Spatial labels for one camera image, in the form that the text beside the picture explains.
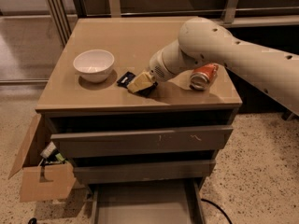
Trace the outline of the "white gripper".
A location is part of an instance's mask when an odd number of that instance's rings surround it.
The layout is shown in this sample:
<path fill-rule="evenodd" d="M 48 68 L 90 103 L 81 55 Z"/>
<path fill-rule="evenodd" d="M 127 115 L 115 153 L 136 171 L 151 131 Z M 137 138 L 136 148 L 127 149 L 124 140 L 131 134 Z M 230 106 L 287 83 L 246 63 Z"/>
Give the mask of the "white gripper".
<path fill-rule="evenodd" d="M 176 75 L 171 72 L 174 64 L 174 53 L 167 49 L 160 49 L 149 60 L 149 71 L 143 71 L 127 86 L 128 91 L 136 93 L 151 87 L 155 80 L 165 82 Z"/>

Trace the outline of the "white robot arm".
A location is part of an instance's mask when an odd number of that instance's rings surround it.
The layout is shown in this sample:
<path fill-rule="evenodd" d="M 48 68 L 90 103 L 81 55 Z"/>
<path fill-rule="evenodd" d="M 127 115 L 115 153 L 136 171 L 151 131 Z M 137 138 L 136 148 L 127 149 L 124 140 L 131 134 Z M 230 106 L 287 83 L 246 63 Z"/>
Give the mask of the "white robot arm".
<path fill-rule="evenodd" d="M 128 90 L 142 91 L 208 63 L 228 68 L 299 115 L 298 55 L 240 40 L 214 21 L 199 17 L 182 24 L 178 38 L 150 58 L 148 68 L 129 83 Z"/>

